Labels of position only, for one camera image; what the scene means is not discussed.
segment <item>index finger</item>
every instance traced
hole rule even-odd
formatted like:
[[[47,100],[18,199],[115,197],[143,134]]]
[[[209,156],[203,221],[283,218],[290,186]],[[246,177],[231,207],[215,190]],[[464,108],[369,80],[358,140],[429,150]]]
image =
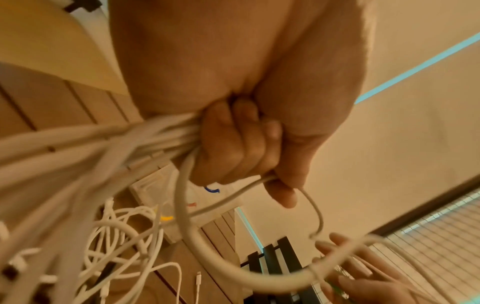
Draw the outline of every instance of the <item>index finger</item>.
[[[330,240],[337,244],[338,246],[342,245],[343,243],[349,241],[350,239],[340,233],[331,233],[329,235]],[[355,254],[370,263],[371,265],[375,266],[378,270],[382,271],[386,275],[404,281],[406,278],[394,267],[389,265],[386,261],[384,261],[381,257],[376,255],[373,251],[371,251],[367,246],[363,245],[360,249],[358,249]]]

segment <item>hand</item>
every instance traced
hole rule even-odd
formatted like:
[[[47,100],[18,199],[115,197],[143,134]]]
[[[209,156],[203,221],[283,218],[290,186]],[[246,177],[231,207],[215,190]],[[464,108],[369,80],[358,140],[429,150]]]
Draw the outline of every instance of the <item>hand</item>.
[[[371,1],[114,0],[109,12],[115,53],[140,111],[206,109],[192,181],[226,183],[273,169],[279,180],[266,190],[293,207],[293,188],[303,186],[315,152],[360,94]],[[259,112],[259,120],[244,110]],[[220,112],[222,120],[214,115]]]
[[[330,240],[336,245],[341,245],[349,239],[341,234],[332,233],[330,234]],[[315,246],[325,255],[330,254],[335,249],[335,245],[327,242],[317,242]],[[320,283],[323,293],[333,304],[344,304],[347,303],[347,301],[336,293],[330,284],[339,287],[348,294],[349,299],[359,304],[419,304],[419,302],[429,302],[425,297],[413,294],[409,288],[415,289],[415,287],[408,278],[373,253],[368,247],[364,246],[355,254],[393,280],[385,281],[383,275],[368,271],[356,260],[351,258],[343,263],[341,267],[354,279],[350,279],[334,271],[325,279],[328,283],[325,281]]]

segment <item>beige wall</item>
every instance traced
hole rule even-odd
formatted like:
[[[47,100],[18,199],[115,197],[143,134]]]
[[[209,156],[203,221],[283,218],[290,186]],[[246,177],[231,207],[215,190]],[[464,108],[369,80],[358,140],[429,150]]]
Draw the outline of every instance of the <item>beige wall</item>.
[[[0,0],[0,62],[126,93],[92,39],[49,0]]]
[[[355,106],[305,186],[324,214],[323,237],[368,233],[480,172],[479,80],[476,43]],[[284,210],[258,188],[244,201],[264,244],[287,235],[309,263],[318,220],[305,199]]]

